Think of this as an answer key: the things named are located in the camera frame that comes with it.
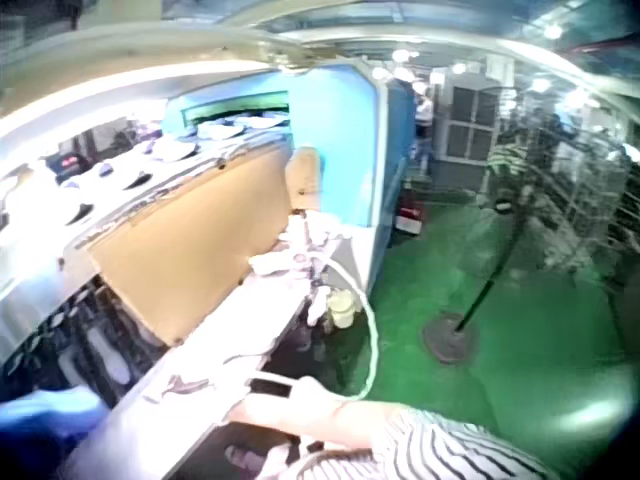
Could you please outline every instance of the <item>person's arm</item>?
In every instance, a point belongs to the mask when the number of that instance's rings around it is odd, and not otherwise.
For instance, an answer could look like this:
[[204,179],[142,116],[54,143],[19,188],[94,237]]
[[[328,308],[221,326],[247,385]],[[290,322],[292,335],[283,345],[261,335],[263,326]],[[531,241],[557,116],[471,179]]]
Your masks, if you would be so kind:
[[371,448],[387,420],[405,406],[349,401],[311,378],[293,387],[289,398],[251,393],[229,413],[231,421],[273,428],[348,448]]

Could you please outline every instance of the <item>fan stand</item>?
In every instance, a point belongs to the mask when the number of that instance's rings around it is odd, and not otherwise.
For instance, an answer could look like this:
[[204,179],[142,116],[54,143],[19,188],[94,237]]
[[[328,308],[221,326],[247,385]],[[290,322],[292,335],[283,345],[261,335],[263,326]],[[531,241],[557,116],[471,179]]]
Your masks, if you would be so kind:
[[449,365],[462,363],[474,352],[477,335],[475,330],[469,329],[469,322],[511,258],[511,254],[524,232],[527,219],[525,210],[522,207],[515,209],[513,230],[509,242],[505,245],[493,272],[469,310],[464,315],[442,313],[424,327],[422,340],[431,353],[442,363]]

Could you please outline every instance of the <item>green floor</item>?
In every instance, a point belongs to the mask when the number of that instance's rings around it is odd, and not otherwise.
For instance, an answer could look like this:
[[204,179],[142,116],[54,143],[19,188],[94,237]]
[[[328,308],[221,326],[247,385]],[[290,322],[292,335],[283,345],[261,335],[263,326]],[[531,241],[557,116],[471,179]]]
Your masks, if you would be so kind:
[[[478,345],[444,366],[420,332],[442,310],[468,306],[487,277],[504,225],[475,207],[432,207],[423,233],[387,251],[372,292],[381,357],[372,399],[474,422],[570,477],[629,414],[636,383],[607,297],[590,272],[534,272],[528,234],[474,318]],[[364,322],[336,335],[346,392],[367,372]]]

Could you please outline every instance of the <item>person in striped shirt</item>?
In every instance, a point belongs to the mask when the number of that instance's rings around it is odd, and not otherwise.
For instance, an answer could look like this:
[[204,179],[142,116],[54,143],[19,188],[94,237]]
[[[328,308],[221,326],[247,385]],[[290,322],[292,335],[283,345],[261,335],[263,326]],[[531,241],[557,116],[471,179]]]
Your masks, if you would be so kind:
[[229,418],[324,444],[293,463],[287,462],[290,445],[272,448],[266,458],[229,446],[227,458],[259,479],[556,478],[483,427],[397,403],[349,401],[309,377],[288,398],[249,394]]

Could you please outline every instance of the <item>striped sleeve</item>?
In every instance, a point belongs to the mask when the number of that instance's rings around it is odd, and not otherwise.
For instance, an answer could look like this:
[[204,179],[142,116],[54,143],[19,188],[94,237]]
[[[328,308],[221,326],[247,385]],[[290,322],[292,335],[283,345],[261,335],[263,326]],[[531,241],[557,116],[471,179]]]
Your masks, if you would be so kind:
[[374,438],[373,455],[389,479],[555,478],[539,460],[482,427],[408,408]]

